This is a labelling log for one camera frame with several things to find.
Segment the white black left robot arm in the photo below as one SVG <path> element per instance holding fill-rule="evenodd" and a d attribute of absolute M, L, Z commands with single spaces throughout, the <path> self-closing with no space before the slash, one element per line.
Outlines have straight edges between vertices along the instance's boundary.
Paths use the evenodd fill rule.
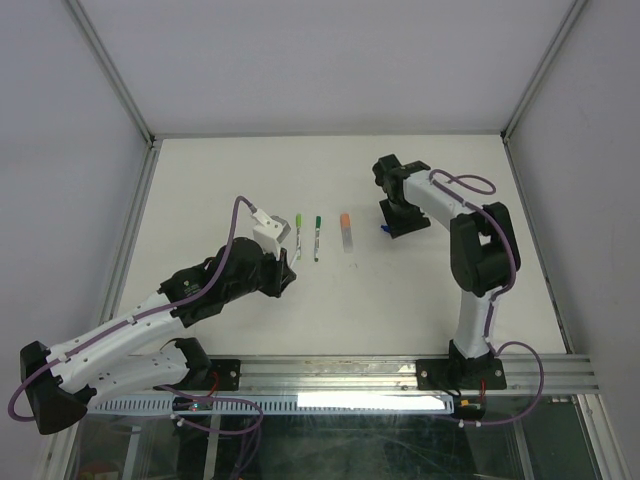
<path fill-rule="evenodd" d="M 210 361 L 188 328 L 254 292 L 278 298 L 296 279 L 288 252 L 268 253 L 239 237 L 201 263 L 175 272 L 124 315 L 53 346 L 40 341 L 19 353 L 18 391 L 42 435 L 79 422 L 92 407 L 136 390 L 183 384 L 198 388 Z"/>

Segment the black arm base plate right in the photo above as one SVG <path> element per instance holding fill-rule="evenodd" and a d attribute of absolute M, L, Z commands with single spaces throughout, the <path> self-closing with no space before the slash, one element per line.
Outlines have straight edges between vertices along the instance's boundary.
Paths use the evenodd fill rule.
<path fill-rule="evenodd" d="M 505 390 L 506 376 L 497 358 L 454 360 L 450 358 L 418 359 L 416 378 L 419 390 Z"/>

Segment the white pen green end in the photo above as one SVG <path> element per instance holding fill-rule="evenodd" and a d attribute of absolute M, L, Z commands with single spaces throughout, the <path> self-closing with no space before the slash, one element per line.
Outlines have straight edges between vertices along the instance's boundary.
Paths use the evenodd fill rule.
<path fill-rule="evenodd" d="M 313 260 L 315 263 L 319 262 L 321 225 L 322 225 L 322 217 L 317 215 L 315 217 L 314 248 L 313 248 Z"/>

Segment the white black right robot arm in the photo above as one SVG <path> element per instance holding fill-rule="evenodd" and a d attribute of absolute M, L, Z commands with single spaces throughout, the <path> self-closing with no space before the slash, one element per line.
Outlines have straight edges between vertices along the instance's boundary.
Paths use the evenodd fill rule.
<path fill-rule="evenodd" d="M 521 257 L 508 208 L 501 202 L 474 204 L 466 191 L 495 194 L 493 182 L 475 174 L 453 175 L 422 161 L 402 164 L 393 155 L 372 167 L 385 193 L 380 201 L 392 238 L 425 229 L 433 221 L 449 234 L 449 265 L 461 290 L 458 326 L 441 361 L 420 360 L 422 389 L 503 389 L 502 365 L 491 343 L 500 299 L 516 281 Z"/>

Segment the orange capped grey highlighter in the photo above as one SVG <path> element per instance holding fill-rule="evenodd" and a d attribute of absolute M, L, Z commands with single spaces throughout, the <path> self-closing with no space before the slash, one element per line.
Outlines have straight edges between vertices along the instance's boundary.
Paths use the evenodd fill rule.
<path fill-rule="evenodd" d="M 343 249 L 345 253 L 353 252 L 353 237 L 351 219 L 348 213 L 342 213 L 340 216 L 340 228 L 343 242 Z"/>

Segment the silver pen lime end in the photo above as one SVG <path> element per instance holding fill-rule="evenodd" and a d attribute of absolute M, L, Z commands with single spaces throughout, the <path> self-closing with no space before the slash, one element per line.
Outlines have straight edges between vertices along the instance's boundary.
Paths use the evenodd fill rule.
<path fill-rule="evenodd" d="M 302 247 L 302 214 L 301 213 L 296 214 L 295 226 L 296 226 L 296 248 L 295 248 L 294 260 L 298 260 L 301 257 L 301 247 Z"/>

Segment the white pen blue tip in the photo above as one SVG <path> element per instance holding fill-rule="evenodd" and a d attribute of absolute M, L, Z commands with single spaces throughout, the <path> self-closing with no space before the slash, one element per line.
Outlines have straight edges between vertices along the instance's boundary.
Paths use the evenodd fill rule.
<path fill-rule="evenodd" d="M 287 265 L 288 265 L 288 267 L 289 267 L 291 270 L 293 270 L 293 269 L 294 269 L 294 267 L 295 267 L 295 265 L 296 265 L 297 261 L 300 259 L 300 256 L 301 256 L 301 253 L 300 253 L 300 251 L 299 251 L 299 250 L 296 250 L 295 252 L 292 252 L 292 253 L 289 255 Z"/>

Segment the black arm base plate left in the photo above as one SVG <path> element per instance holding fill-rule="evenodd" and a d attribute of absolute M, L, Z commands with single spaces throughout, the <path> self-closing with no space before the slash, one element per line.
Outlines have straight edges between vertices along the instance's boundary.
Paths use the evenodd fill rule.
<path fill-rule="evenodd" d="M 216 392 L 235 392 L 239 390 L 241 366 L 240 359 L 213 358 L 206 368 L 191 369 L 184 379 L 169 386 L 184 392 L 209 392 L 213 388 Z"/>

